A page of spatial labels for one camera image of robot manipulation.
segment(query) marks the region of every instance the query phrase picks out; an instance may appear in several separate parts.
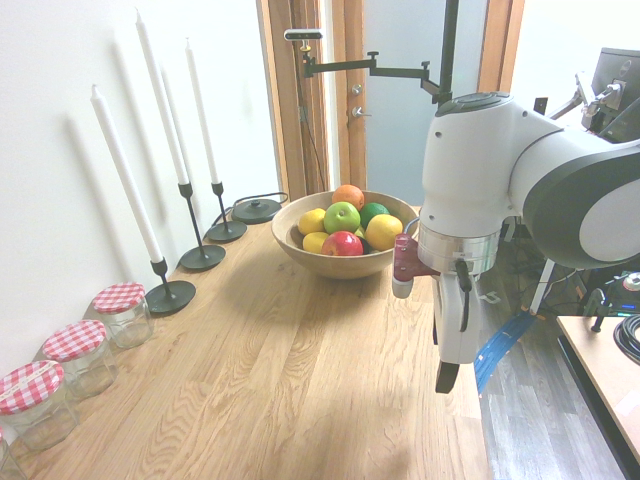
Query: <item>blue cable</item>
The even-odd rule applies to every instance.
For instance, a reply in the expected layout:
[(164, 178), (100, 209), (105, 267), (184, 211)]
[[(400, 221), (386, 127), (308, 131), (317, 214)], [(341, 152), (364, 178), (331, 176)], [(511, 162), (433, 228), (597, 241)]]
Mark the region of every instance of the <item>blue cable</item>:
[(484, 387), (487, 386), (487, 382), (498, 366), (498, 362), (502, 360), (535, 321), (536, 317), (529, 312), (520, 312), (514, 315), (480, 349), (473, 362), (476, 370), (478, 393), (482, 393)]

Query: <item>camera mount arm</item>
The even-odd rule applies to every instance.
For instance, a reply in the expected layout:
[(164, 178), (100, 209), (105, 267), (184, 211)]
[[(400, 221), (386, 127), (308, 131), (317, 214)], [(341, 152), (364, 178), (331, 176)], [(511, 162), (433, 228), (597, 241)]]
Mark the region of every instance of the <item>camera mount arm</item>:
[(302, 59), (305, 78), (312, 78), (316, 73), (340, 72), (344, 70), (358, 70), (368, 68), (372, 77), (417, 78), (420, 87), (433, 97), (433, 103), (446, 103), (452, 98), (451, 89), (448, 92), (440, 92), (440, 86), (429, 79), (429, 65), (431, 62), (422, 62), (422, 68), (381, 68), (377, 65), (376, 56), (379, 52), (367, 52), (370, 58), (366, 60), (352, 60), (350, 62), (316, 63), (315, 57), (310, 57), (307, 52)]
[(349, 62), (316, 63), (316, 58), (309, 55), (311, 48), (305, 42), (302, 51), (304, 76), (313, 77), (316, 73), (339, 72), (343, 70), (358, 70), (368, 68), (372, 77), (395, 77), (420, 79), (420, 87), (433, 98), (432, 102), (439, 106), (453, 98), (451, 81), (453, 78), (453, 54), (456, 41), (456, 22), (458, 18), (458, 1), (447, 0), (444, 12), (444, 31), (442, 34), (442, 62), (440, 64), (440, 85), (429, 79), (430, 62), (422, 62), (422, 68), (380, 68), (377, 65), (378, 52), (368, 52), (370, 58)]

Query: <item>camera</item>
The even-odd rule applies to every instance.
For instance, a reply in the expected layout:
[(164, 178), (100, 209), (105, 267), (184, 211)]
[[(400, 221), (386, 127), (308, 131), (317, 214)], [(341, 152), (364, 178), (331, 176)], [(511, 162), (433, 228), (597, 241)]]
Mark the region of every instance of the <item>camera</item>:
[(298, 40), (320, 40), (322, 30), (319, 28), (289, 28), (284, 31), (284, 39), (289, 42)]

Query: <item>red apple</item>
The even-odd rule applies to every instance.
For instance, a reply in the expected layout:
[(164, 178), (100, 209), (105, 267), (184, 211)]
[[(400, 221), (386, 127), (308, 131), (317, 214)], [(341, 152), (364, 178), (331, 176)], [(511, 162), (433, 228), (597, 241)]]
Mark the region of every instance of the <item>red apple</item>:
[(337, 257), (362, 255), (362, 242), (351, 232), (334, 232), (322, 244), (322, 254)]

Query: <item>wooden door frame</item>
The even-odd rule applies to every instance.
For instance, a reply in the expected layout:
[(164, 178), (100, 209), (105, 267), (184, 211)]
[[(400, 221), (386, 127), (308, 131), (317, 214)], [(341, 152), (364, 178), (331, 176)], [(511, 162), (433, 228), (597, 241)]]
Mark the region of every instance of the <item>wooden door frame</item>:
[(478, 91), (509, 92), (525, 0), (488, 0)]
[[(329, 186), (322, 76), (304, 79), (300, 44), (284, 40), (284, 31), (293, 25), (319, 25), (318, 2), (256, 0), (279, 182), (292, 200)], [(321, 61), (320, 42), (314, 42), (313, 48)]]
[[(333, 39), (336, 62), (364, 58), (364, 0), (333, 0)], [(367, 188), (367, 145), (365, 118), (354, 118), (351, 111), (366, 111), (366, 70), (336, 73), (340, 183)], [(362, 93), (351, 93), (353, 85), (362, 85)]]

